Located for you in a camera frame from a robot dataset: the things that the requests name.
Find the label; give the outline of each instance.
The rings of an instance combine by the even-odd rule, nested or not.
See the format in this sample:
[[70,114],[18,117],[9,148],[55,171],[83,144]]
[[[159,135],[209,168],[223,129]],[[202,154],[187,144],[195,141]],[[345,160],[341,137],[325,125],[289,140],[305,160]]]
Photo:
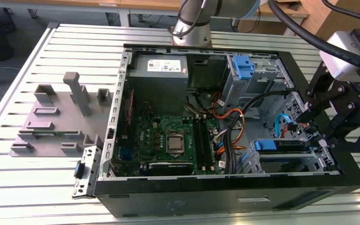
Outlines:
[[115,7],[115,4],[105,4],[105,3],[98,3],[99,6],[110,6],[110,7]]
[[219,99],[217,99],[217,104],[218,104],[219,106],[223,106],[223,101],[221,101]]
[[218,167],[225,169],[225,162],[223,161],[218,161]]
[[147,72],[181,72],[181,61],[147,60]]

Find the cpu socket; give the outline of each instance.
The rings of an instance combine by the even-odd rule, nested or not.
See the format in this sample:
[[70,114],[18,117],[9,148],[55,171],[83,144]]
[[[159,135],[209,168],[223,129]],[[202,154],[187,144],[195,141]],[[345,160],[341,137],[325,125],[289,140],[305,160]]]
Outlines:
[[165,152],[171,157],[177,158],[185,151],[183,147],[183,133],[167,132],[165,133]]

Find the motherboard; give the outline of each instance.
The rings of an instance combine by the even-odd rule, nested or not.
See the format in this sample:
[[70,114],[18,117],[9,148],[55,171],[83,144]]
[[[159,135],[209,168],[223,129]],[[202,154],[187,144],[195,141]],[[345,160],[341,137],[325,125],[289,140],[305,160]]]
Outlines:
[[138,168],[133,169],[134,165],[126,166],[126,176],[150,175],[150,169],[155,169],[161,176],[163,174],[159,171],[169,171],[171,167],[181,168],[179,173],[187,171],[193,175],[219,172],[211,146],[217,134],[214,119],[197,116],[141,116],[133,127],[131,144],[121,147],[119,155],[122,164],[137,163]]

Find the blue plastic latch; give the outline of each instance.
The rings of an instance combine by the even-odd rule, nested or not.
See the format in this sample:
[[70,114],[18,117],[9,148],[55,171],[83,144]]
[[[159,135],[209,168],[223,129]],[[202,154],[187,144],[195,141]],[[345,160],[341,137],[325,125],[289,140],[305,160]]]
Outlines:
[[250,59],[245,55],[234,55],[233,57],[233,66],[237,71],[237,77],[239,80],[249,80],[251,78],[254,69]]
[[273,140],[257,140],[254,142],[255,151],[275,151],[277,147]]

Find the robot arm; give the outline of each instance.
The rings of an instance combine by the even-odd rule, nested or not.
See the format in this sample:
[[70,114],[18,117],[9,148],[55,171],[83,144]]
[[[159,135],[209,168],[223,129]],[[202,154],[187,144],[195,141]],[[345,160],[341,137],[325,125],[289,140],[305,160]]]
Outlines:
[[210,44],[211,16],[245,18],[258,7],[259,0],[182,0],[173,30],[173,44],[201,46]]
[[345,141],[349,132],[360,127],[360,29],[351,32],[337,31],[327,42],[323,42],[293,23],[274,0],[267,2],[278,19],[319,49],[322,62],[305,90],[306,110],[298,116],[297,122],[306,123],[314,120],[322,110],[331,108],[335,116],[321,130],[321,137],[313,141],[333,150],[360,152],[360,136],[355,142]]

